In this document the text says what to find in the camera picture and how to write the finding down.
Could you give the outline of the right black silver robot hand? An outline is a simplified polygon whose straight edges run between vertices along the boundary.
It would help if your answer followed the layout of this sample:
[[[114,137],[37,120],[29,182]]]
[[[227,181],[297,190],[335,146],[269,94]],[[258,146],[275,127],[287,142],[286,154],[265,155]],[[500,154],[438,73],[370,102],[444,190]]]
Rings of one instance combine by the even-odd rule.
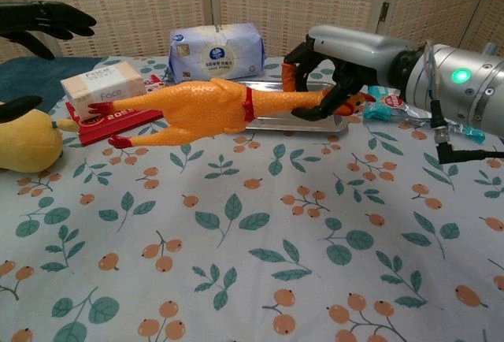
[[[420,57],[412,43],[403,39],[360,32],[331,25],[312,27],[306,39],[285,55],[283,89],[307,92],[309,74],[326,60],[334,65],[330,87],[313,106],[298,106],[291,112],[306,121],[319,121],[333,114],[349,116],[355,107],[370,102],[363,86],[403,90]]]

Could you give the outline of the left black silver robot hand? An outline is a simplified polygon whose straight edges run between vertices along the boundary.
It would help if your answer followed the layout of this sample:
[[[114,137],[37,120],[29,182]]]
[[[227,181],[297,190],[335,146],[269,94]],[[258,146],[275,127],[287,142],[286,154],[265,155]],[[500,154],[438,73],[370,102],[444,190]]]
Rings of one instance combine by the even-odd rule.
[[[91,37],[96,19],[64,2],[3,2],[1,38],[28,49],[35,56],[55,59],[54,54],[33,32],[42,32],[59,40],[74,36]]]

